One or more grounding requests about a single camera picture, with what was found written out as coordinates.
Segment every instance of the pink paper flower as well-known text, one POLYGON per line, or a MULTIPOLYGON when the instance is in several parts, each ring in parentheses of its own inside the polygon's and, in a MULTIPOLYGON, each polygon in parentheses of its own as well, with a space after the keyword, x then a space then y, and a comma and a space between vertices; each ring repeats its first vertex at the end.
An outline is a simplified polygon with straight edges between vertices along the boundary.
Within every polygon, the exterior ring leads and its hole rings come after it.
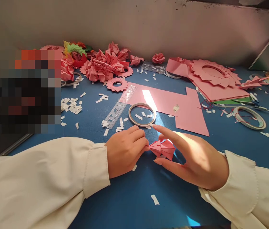
POLYGON ((154 62, 155 64, 162 64, 165 60, 165 57, 163 55, 163 53, 159 53, 159 54, 155 54, 153 56, 153 58, 151 59, 152 62, 154 62))

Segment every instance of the double-sided tape roll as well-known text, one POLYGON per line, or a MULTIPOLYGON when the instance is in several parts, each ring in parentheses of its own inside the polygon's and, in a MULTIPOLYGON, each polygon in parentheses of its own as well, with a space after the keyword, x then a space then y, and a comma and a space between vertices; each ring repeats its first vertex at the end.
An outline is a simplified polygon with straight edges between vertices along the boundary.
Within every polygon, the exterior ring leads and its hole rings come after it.
POLYGON ((233 109, 233 113, 234 116, 236 118, 236 121, 240 121, 243 125, 245 125, 246 127, 249 127, 251 129, 254 130, 261 130, 261 129, 265 129, 266 128, 266 122, 265 120, 262 118, 262 116, 260 116, 258 113, 256 113, 254 110, 251 110, 248 107, 235 107, 233 109), (247 123, 239 114, 239 110, 243 110, 243 111, 247 111, 248 113, 252 114, 254 118, 257 119, 257 121, 259 122, 259 126, 253 126, 249 123, 247 123))
POLYGON ((155 111, 153 110, 153 108, 151 108, 151 107, 150 107, 148 104, 146 104, 146 103, 136 103, 136 104, 132 105, 132 106, 129 108, 129 110, 128 110, 128 116, 129 116, 130 121, 133 122, 133 124, 135 124, 135 125, 137 125, 137 126, 139 126, 139 127, 148 127, 148 126, 150 126, 149 123, 147 123, 147 124, 141 124, 141 123, 138 123, 138 122, 136 122, 136 121, 131 117, 131 114, 130 114, 131 110, 132 110, 134 107, 137 107, 137 106, 145 106, 145 107, 147 107, 148 109, 151 110, 151 112, 153 113, 153 120, 152 120, 150 123, 153 123, 153 122, 156 120, 156 113, 155 113, 155 111))

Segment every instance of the person's right hand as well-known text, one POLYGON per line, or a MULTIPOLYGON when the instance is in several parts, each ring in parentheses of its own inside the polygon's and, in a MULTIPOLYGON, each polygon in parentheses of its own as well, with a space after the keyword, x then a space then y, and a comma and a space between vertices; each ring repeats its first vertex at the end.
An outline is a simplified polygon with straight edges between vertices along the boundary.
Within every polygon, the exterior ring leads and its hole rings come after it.
POLYGON ((199 187, 215 191, 224 186, 229 176, 228 162, 213 146, 194 135, 173 132, 155 124, 153 128, 161 133, 159 140, 171 140, 186 159, 184 165, 160 157, 154 162, 199 187))

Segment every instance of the pink paper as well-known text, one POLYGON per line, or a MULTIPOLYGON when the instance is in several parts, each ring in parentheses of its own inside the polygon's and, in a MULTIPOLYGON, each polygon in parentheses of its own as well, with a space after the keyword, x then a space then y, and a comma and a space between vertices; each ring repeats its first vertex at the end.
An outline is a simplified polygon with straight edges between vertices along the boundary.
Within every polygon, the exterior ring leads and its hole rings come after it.
POLYGON ((128 83, 136 86, 137 89, 127 104, 146 103, 156 111, 174 115, 177 128, 209 136, 196 90, 187 87, 187 95, 183 95, 131 82, 128 83), (175 113, 173 107, 177 104, 179 110, 175 113))

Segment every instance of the transparent ruler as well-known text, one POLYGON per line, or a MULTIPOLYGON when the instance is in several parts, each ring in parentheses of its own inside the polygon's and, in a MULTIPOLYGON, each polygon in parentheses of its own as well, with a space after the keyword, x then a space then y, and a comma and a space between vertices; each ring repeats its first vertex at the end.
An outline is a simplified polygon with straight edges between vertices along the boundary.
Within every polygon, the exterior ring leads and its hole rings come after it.
POLYGON ((121 98, 117 101, 110 113, 104 119, 108 123, 106 126, 107 128, 113 128, 116 121, 119 119, 121 113, 123 112, 124 108, 126 107, 127 101, 131 98, 136 89, 137 87, 130 85, 127 90, 123 92, 121 98))

